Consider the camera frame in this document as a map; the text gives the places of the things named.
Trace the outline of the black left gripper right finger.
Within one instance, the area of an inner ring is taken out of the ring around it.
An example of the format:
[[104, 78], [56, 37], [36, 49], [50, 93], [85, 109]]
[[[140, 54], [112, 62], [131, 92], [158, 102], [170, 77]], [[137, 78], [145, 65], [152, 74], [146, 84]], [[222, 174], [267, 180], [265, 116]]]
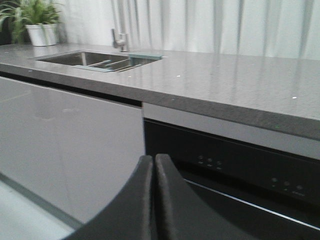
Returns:
[[183, 178], [168, 154], [155, 156], [160, 240], [318, 240], [319, 227]]

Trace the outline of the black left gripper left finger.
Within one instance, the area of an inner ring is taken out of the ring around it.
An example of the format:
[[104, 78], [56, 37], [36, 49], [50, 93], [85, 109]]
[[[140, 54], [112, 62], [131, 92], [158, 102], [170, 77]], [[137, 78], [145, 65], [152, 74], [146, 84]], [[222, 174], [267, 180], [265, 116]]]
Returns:
[[139, 161], [115, 198], [66, 240], [151, 240], [154, 162]]

